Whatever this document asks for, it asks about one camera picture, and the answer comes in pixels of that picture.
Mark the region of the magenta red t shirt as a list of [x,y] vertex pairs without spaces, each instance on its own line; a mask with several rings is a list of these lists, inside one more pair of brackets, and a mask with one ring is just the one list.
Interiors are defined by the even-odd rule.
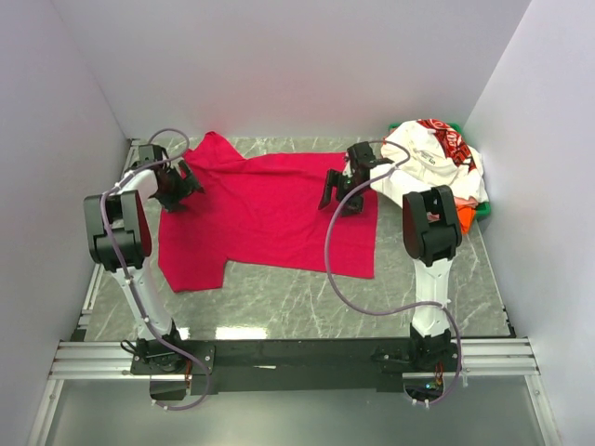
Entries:
[[163,212],[158,266],[171,289],[217,289],[228,261],[325,270],[324,239],[334,203],[320,209],[326,173],[340,152],[243,157],[215,132],[184,159],[204,189]]

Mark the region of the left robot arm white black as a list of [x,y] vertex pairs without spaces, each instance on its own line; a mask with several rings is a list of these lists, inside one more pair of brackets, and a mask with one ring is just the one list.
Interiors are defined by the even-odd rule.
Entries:
[[152,276],[152,235],[143,205],[154,199],[177,212],[184,199],[203,190],[186,162],[162,161],[131,169],[111,189],[84,199],[89,253],[116,279],[137,325],[129,351],[167,374],[183,367],[186,351]]

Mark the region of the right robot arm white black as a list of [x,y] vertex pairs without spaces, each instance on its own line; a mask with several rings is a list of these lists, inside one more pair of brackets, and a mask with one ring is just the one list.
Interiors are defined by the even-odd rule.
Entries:
[[[324,266],[327,278],[338,298],[362,314],[389,316],[412,309],[409,348],[403,360],[420,371],[427,371],[440,361],[459,360],[460,332],[448,309],[450,271],[462,232],[456,213],[455,198],[447,186],[403,188],[403,172],[398,163],[387,159],[349,167],[349,174],[330,169],[326,173],[321,209],[338,193],[338,207],[331,217],[324,239]],[[330,242],[337,218],[344,207],[357,213],[363,209],[363,192],[374,189],[398,204],[402,210],[403,245],[413,260],[416,300],[392,310],[373,311],[357,306],[342,294],[331,271]]]

